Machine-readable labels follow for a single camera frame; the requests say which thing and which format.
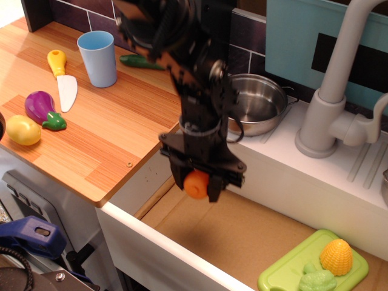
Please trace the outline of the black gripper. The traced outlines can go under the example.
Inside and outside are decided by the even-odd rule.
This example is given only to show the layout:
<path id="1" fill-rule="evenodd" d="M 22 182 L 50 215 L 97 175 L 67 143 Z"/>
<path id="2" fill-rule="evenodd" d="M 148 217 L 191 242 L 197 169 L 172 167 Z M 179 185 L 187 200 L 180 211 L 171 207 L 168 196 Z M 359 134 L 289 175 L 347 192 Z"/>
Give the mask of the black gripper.
<path id="1" fill-rule="evenodd" d="M 197 169 L 210 176 L 207 186 L 209 202 L 217 202 L 229 184 L 241 187 L 247 166 L 228 148 L 229 118 L 223 116 L 216 125 L 199 131 L 194 124 L 179 119 L 179 131 L 159 135 L 161 154 L 170 161 L 176 185 L 183 190 L 189 173 Z"/>

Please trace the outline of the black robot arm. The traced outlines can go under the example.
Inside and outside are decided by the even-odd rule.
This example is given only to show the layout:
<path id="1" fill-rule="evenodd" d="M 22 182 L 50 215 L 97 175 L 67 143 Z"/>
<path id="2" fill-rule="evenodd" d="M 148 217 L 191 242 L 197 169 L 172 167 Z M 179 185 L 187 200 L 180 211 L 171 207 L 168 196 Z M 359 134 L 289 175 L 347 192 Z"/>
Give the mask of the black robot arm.
<path id="1" fill-rule="evenodd" d="M 246 165 L 228 148 L 230 118 L 238 92 L 232 87 L 224 58 L 201 23 L 195 1 L 116 1 L 116 23 L 130 48 L 148 62 L 164 67 L 181 100 L 179 133 L 159 136 L 176 185 L 190 187 L 197 173 L 206 180 L 199 191 L 217 202 L 228 186 L 241 187 Z"/>

